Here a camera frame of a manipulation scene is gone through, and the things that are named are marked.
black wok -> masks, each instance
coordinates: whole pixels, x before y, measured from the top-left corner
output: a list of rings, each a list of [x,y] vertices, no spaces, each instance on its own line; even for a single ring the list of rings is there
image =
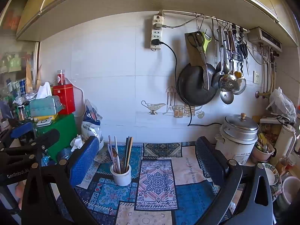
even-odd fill
[[[207,64],[207,68],[208,79],[211,83],[216,70],[211,64]],[[179,74],[178,91],[181,98],[186,99],[190,105],[202,106],[214,98],[217,89],[209,87],[208,91],[204,90],[203,68],[199,66],[192,67],[190,64],[187,64]]]

red container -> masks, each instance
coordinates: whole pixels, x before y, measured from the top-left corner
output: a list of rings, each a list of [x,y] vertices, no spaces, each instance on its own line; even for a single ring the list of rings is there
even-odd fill
[[[53,86],[53,95],[59,96],[62,105],[65,105],[65,109],[62,109],[58,114],[70,114],[75,111],[72,84]]]

tissue box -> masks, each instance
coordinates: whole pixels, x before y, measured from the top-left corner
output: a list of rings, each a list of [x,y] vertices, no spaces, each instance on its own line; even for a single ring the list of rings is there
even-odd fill
[[[48,96],[43,99],[35,99],[29,103],[31,117],[56,115],[62,104],[58,96]]]

water heater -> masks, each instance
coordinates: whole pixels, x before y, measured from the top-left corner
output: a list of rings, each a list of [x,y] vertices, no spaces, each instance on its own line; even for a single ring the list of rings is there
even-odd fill
[[[250,29],[250,33],[248,33],[249,42],[258,45],[258,43],[263,43],[264,46],[268,45],[272,47],[277,52],[282,52],[281,43],[276,40],[273,36],[265,32],[261,29],[261,27],[256,27]]]

green box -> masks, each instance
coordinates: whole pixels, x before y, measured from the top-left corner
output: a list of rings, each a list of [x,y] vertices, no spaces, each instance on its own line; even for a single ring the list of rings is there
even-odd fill
[[[60,133],[59,141],[48,148],[49,156],[57,163],[57,153],[63,148],[70,147],[71,141],[77,136],[77,128],[73,113],[69,115],[58,114],[51,124],[36,128],[36,136],[41,136],[51,129],[57,129]]]

